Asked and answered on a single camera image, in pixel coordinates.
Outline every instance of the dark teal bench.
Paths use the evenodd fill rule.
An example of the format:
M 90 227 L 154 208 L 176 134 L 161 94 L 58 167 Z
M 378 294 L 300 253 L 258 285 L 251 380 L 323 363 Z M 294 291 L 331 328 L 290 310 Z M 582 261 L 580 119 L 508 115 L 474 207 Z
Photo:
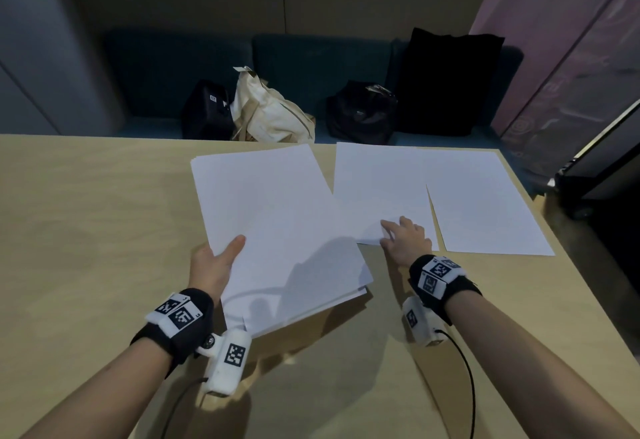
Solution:
M 347 80 L 371 81 L 395 90 L 407 42 L 306 35 L 231 37 L 121 28 L 107 33 L 104 48 L 131 118 L 115 134 L 133 138 L 182 138 L 180 110 L 200 79 L 224 85 L 232 98 L 237 72 L 248 65 L 270 87 L 317 119 L 316 143 L 335 143 L 324 123 L 325 99 Z M 401 146 L 503 150 L 491 129 L 493 116 L 523 55 L 502 48 L 478 125 L 468 136 L 394 133 Z M 526 178 L 502 151 L 523 183 Z

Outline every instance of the forearm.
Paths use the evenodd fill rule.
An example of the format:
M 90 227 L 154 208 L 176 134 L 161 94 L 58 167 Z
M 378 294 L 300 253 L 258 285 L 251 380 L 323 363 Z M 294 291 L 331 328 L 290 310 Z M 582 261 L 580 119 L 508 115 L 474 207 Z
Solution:
M 529 437 L 640 437 L 560 358 L 479 294 L 459 292 L 445 310 Z
M 171 360 L 153 341 L 136 341 L 40 419 L 23 439 L 128 437 Z

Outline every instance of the black backpack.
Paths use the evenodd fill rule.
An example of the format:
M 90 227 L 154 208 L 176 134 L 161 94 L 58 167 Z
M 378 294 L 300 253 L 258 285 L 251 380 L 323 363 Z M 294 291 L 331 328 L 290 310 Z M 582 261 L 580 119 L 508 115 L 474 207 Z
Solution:
M 224 86 L 204 79 L 199 81 L 180 112 L 182 137 L 186 140 L 230 140 L 236 125 L 229 104 Z
M 373 82 L 350 80 L 326 100 L 326 125 L 334 138 L 387 144 L 396 128 L 396 96 Z

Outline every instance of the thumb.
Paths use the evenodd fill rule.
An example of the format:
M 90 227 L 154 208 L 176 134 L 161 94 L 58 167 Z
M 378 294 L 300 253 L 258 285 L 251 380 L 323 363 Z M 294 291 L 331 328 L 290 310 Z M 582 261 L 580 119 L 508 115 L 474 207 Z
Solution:
M 218 258 L 226 265 L 231 265 L 236 260 L 236 257 L 240 251 L 244 248 L 246 237 L 244 235 L 238 235 L 235 239 L 229 242 L 227 248 L 218 256 Z
M 387 252 L 391 250 L 391 246 L 393 245 L 393 243 L 394 241 L 392 241 L 391 239 L 380 239 L 380 245 Z

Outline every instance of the black wrist strap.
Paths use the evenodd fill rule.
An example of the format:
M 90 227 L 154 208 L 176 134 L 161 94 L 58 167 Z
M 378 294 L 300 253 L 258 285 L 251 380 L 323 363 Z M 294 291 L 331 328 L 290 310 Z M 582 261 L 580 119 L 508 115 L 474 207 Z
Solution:
M 429 264 L 434 255 L 423 255 L 416 259 L 416 261 L 409 267 L 409 284 L 413 288 L 415 294 L 418 295 L 422 304 L 431 309 L 435 314 L 440 316 L 449 326 L 452 325 L 451 318 L 447 315 L 447 312 L 444 309 L 445 304 L 454 294 L 460 292 L 461 290 L 472 290 L 477 292 L 482 296 L 482 292 L 476 287 L 476 285 L 468 280 L 466 276 L 457 276 L 453 281 L 450 281 L 446 284 L 444 288 L 444 294 L 442 298 L 437 299 L 432 294 L 425 292 L 423 289 L 420 289 L 418 283 L 420 281 L 420 275 L 422 274 L 422 268 Z
M 140 338 L 149 338 L 169 353 L 173 359 L 166 376 L 169 376 L 178 365 L 182 365 L 189 355 L 193 354 L 196 348 L 202 345 L 213 332 L 213 300 L 211 297 L 203 290 L 194 288 L 181 290 L 180 294 L 189 297 L 190 301 L 202 312 L 202 317 L 189 323 L 172 338 L 165 335 L 157 324 L 148 322 L 131 341 L 131 344 L 134 344 Z

